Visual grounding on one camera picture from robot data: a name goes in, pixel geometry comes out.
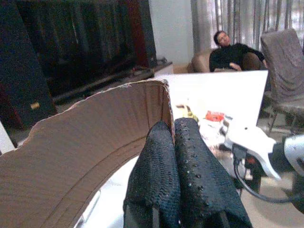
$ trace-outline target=white plastic part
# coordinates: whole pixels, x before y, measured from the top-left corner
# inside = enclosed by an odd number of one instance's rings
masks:
[[[260,163],[267,176],[280,180],[281,177],[270,164],[268,155],[272,153],[276,141],[269,138],[262,129],[256,126],[246,126],[245,124],[232,121],[229,125],[225,146],[232,149],[233,144],[248,149],[248,153],[254,156]]]

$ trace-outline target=red object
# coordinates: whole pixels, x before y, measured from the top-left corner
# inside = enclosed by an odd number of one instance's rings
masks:
[[[221,122],[224,119],[223,113],[208,111],[205,117],[206,120]]]

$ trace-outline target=white wall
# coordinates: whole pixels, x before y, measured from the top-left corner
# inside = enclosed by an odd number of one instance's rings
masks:
[[[149,0],[156,55],[174,64],[193,57],[192,14],[189,0]]]

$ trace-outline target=wire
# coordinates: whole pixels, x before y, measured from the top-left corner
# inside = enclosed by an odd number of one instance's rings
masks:
[[[238,172],[238,164],[239,164],[239,160],[238,161],[235,160],[233,162],[234,173],[235,173],[238,181],[241,182],[244,189],[246,189],[251,195],[259,198],[260,200],[267,201],[267,202],[270,202],[270,203],[291,203],[291,202],[296,202],[296,201],[303,200],[303,192],[298,193],[298,194],[296,194],[296,195],[294,195],[290,198],[284,198],[284,199],[277,199],[277,198],[272,198],[272,197],[268,197],[268,196],[265,196],[265,195],[258,194],[257,192],[253,191],[245,183],[245,181],[241,178],[241,176],[239,175],[239,172]]]

